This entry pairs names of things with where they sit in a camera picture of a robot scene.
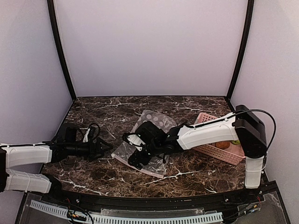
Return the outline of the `clear dotted zip bag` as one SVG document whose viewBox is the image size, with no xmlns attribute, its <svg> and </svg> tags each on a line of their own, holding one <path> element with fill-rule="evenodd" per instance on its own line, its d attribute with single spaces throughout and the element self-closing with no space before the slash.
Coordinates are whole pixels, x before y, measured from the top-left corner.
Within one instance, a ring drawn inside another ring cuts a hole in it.
<svg viewBox="0 0 299 224">
<path fill-rule="evenodd" d="M 138 121 L 129 133 L 139 134 L 145 144 L 148 145 L 148 151 L 152 155 L 160 155 L 164 157 L 164 159 L 154 157 L 148 165 L 138 170 L 136 167 L 128 164 L 128 158 L 133 154 L 136 148 L 125 141 L 111 154 L 111 157 L 142 173 L 162 179 L 164 178 L 166 172 L 165 166 L 169 158 L 166 153 L 168 148 L 164 145 L 164 140 L 166 139 L 168 131 L 176 125 L 177 123 L 174 119 L 165 114 L 151 110 L 143 110 Z"/>
</svg>

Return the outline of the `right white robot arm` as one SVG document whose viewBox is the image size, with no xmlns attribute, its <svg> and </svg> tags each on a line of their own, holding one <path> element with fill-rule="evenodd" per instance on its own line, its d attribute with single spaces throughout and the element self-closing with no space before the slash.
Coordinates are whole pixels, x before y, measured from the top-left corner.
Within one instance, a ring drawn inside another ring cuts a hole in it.
<svg viewBox="0 0 299 224">
<path fill-rule="evenodd" d="M 256 109 L 238 105 L 235 112 L 218 119 L 194 125 L 182 124 L 168 132 L 146 121 L 133 133 L 122 136 L 126 143 L 136 147 L 128 163 L 141 170 L 154 157 L 165 157 L 210 143 L 238 140 L 246 159 L 245 188 L 256 189 L 260 185 L 263 160 L 268 151 L 265 125 L 256 112 Z"/>
</svg>

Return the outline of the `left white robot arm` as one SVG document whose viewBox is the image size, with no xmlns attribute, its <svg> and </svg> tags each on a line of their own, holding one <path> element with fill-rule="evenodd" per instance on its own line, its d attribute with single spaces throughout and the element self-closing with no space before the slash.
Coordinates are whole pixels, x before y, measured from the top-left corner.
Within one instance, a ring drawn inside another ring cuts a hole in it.
<svg viewBox="0 0 299 224">
<path fill-rule="evenodd" d="M 60 185 L 56 178 L 16 171 L 13 168 L 29 164 L 56 163 L 69 156 L 81 157 L 92 162 L 112 149 L 113 145 L 100 137 L 100 126 L 96 123 L 91 123 L 85 133 L 77 125 L 62 125 L 52 140 L 41 143 L 1 144 L 0 190 L 48 194 Z"/>
</svg>

